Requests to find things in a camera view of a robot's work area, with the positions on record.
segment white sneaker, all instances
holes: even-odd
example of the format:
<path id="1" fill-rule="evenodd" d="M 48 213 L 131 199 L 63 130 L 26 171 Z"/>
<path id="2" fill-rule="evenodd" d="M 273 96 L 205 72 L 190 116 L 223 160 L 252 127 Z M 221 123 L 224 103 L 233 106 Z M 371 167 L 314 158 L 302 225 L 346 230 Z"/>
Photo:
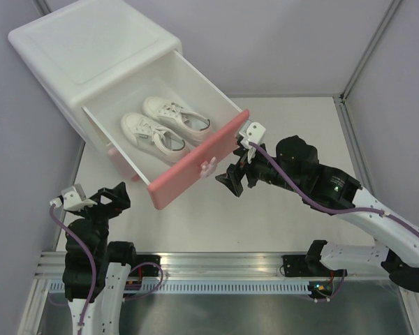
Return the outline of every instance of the white sneaker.
<path id="1" fill-rule="evenodd" d="M 176 163 L 190 152 L 180 136 L 144 115 L 124 115 L 121 129 L 134 147 L 167 163 Z"/>
<path id="2" fill-rule="evenodd" d="M 179 133 L 194 146 L 202 144 L 212 134 L 209 119 L 166 99 L 156 96 L 147 98 L 142 104 L 142 111 L 151 119 Z"/>

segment wire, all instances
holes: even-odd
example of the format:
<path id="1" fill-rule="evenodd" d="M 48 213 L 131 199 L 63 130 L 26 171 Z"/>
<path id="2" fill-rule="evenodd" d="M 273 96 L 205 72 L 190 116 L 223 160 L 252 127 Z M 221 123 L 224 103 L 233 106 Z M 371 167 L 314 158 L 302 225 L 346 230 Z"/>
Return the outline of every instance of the wire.
<path id="1" fill-rule="evenodd" d="M 375 209 L 375 208 L 369 208 L 369 207 L 356 207 L 356 208 L 350 208 L 350 209 L 331 209 L 324 207 L 323 205 L 313 201 L 308 195 L 306 195 L 303 191 L 301 191 L 300 188 L 293 182 L 293 180 L 282 170 L 282 168 L 279 166 L 279 164 L 262 148 L 261 146 L 257 145 L 256 143 L 249 142 L 249 144 L 258 150 L 268 161 L 269 163 L 275 168 L 275 170 L 279 173 L 279 175 L 287 182 L 288 185 L 305 201 L 307 204 L 309 204 L 314 209 L 317 209 L 319 211 L 322 211 L 327 214 L 331 215 L 338 215 L 338 214 L 349 214 L 349 213 L 356 213 L 359 211 L 364 211 L 367 213 L 374 213 L 378 214 L 380 216 L 387 216 L 389 219 L 393 220 L 394 222 L 401 225 L 403 228 L 407 229 L 409 232 L 411 232 L 413 235 L 419 238 L 419 231 L 417 231 L 415 228 L 411 227 L 407 222 L 403 221 L 402 219 L 398 218 L 394 214 L 386 214 L 385 211 L 382 209 Z"/>
<path id="2" fill-rule="evenodd" d="M 341 276 L 341 280 L 340 280 L 340 284 L 339 284 L 338 288 L 335 291 L 333 291 L 332 294 L 329 297 L 321 298 L 321 299 L 314 299 L 314 298 L 310 298 L 310 297 L 306 297 L 306 296 L 299 296 L 299 298 L 304 299 L 304 300 L 311 300 L 315 303 L 317 303 L 317 302 L 330 302 L 333 297 L 335 297 L 336 295 L 339 294 L 341 288 L 343 287 L 345 277 L 346 277 L 346 270 L 343 270 L 343 274 Z"/>
<path id="3" fill-rule="evenodd" d="M 138 281 L 142 281 L 142 267 L 138 268 Z"/>
<path id="4" fill-rule="evenodd" d="M 145 294 L 143 294 L 143 295 L 132 295 L 132 296 L 130 296 L 130 297 L 127 297 L 127 298 L 124 298 L 123 299 L 123 302 L 129 302 L 129 301 L 131 301 L 131 300 L 139 300 L 139 299 L 142 299 L 142 298 L 144 298 L 144 297 L 147 297 L 148 295 L 151 295 L 152 293 L 154 293 L 155 291 L 157 291 L 158 290 L 158 288 L 160 287 L 160 285 L 162 284 L 162 282 L 163 282 L 163 275 L 164 275 L 164 273 L 163 273 L 163 269 L 161 268 L 161 266 L 160 265 L 158 265 L 158 264 L 156 264 L 156 263 L 153 263 L 153 262 L 144 262 L 144 263 L 140 263 L 139 265 L 137 265 L 136 267 L 134 267 L 130 272 L 129 272 L 129 274 L 131 274 L 132 272 L 134 272 L 136 269 L 138 269 L 138 268 L 140 268 L 140 267 L 144 267 L 144 266 L 146 266 L 146 265 L 151 265 L 151 266 L 153 266 L 153 267 L 156 267 L 159 271 L 160 271 L 160 275 L 161 275 L 161 277 L 160 277 L 160 281 L 159 281 L 159 283 L 158 284 L 156 284 L 155 286 L 154 286 L 154 288 L 152 288 L 148 293 L 145 293 Z"/>
<path id="5" fill-rule="evenodd" d="M 53 204 L 50 207 L 50 216 L 52 218 L 52 220 L 62 229 L 65 230 L 65 232 L 70 235 L 82 248 L 82 250 L 84 250 L 85 254 L 87 255 L 87 257 L 89 258 L 90 261 L 90 266 L 91 266 L 91 285 L 90 285 L 90 290 L 89 290 L 89 294 L 87 295 L 87 298 L 85 300 L 85 304 L 84 307 L 82 308 L 82 312 L 79 318 L 79 322 L 78 322 L 78 326 L 79 326 L 79 330 L 78 330 L 78 335 L 82 335 L 82 326 L 84 325 L 84 318 L 85 318 L 85 312 L 87 311 L 87 307 L 90 304 L 90 300 L 91 297 L 93 296 L 93 292 L 95 291 L 95 286 L 96 286 L 96 264 L 95 264 L 95 260 L 93 259 L 93 255 L 91 254 L 90 250 L 87 248 L 87 245 L 74 233 L 71 231 L 70 228 L 68 228 L 66 225 L 64 225 L 55 215 L 54 215 L 54 208 L 55 208 L 55 204 Z"/>
<path id="6" fill-rule="evenodd" d="M 48 302 L 49 302 L 51 305 L 56 306 L 56 307 L 65 307 L 65 306 L 68 306 L 68 302 L 66 302 L 66 303 L 61 303 L 61 302 L 56 302 L 56 301 L 54 301 L 54 300 L 53 300 L 53 297 L 52 297 L 53 295 L 55 295 L 55 293 L 48 293 L 48 296 L 47 296 Z"/>
<path id="7" fill-rule="evenodd" d="M 330 272 L 330 279 L 328 281 L 328 285 L 332 284 L 334 281 L 335 273 L 333 271 Z"/>
<path id="8" fill-rule="evenodd" d="M 317 290 L 317 292 L 320 294 L 320 295 L 322 295 L 322 296 L 324 296 L 324 297 L 326 297 L 326 298 L 331 298 L 331 295 L 325 295 L 324 293 L 322 293 L 320 290 Z"/>

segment white plastic drawer cabinet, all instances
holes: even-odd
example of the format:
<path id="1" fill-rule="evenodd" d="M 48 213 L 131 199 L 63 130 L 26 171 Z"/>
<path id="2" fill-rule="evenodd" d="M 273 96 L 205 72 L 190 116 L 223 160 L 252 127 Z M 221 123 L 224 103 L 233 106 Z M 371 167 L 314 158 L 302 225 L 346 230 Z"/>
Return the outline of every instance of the white plastic drawer cabinet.
<path id="1" fill-rule="evenodd" d="M 80 0 L 9 34 L 24 62 L 88 144 L 162 209 L 236 146 L 249 118 L 183 56 L 180 40 L 120 0 Z M 121 117 L 148 96 L 196 110 L 216 129 L 172 167 L 133 147 Z"/>

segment gray wall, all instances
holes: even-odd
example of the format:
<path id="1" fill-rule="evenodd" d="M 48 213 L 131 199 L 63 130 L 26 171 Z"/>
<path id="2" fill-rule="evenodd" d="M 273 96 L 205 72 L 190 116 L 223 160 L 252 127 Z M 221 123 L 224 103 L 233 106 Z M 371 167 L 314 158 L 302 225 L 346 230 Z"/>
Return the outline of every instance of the gray wall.
<path id="1" fill-rule="evenodd" d="M 50 247 L 48 201 L 68 185 L 80 139 L 8 43 L 35 20 L 31 0 L 0 0 L 0 335 L 11 335 Z"/>
<path id="2" fill-rule="evenodd" d="M 419 225 L 419 0 L 402 2 L 348 105 L 376 194 Z"/>
<path id="3" fill-rule="evenodd" d="M 126 1 L 178 36 L 184 56 L 229 95 L 340 93 L 391 2 Z"/>

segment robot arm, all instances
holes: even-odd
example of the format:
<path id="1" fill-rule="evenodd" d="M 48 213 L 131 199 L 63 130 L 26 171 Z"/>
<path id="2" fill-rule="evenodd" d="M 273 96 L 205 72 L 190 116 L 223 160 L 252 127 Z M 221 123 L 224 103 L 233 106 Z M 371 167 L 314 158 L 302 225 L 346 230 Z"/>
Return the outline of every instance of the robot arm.
<path id="1" fill-rule="evenodd" d="M 393 213 L 360 182 L 344 171 L 322 165 L 315 147 L 298 136 L 281 140 L 276 157 L 262 143 L 265 129 L 248 121 L 238 135 L 240 157 L 216 177 L 237 197 L 247 176 L 248 187 L 258 181 L 295 191 L 312 209 L 336 215 L 376 239 L 376 245 L 342 246 L 314 241 L 305 262 L 314 276 L 347 269 L 352 274 L 389 274 L 397 285 L 419 292 L 419 227 Z"/>
<path id="2" fill-rule="evenodd" d="M 110 202 L 101 202 L 107 198 Z M 73 320 L 73 334 L 119 334 L 119 314 L 126 280 L 137 262 L 133 243 L 113 241 L 108 244 L 109 220 L 131 206 L 124 183 L 114 188 L 102 188 L 87 198 L 81 185 L 76 184 L 53 199 L 53 207 L 63 207 L 82 218 L 72 222 L 68 229 L 89 249 L 96 269 L 93 286 L 90 261 L 81 245 L 71 234 L 66 234 L 65 297 Z"/>

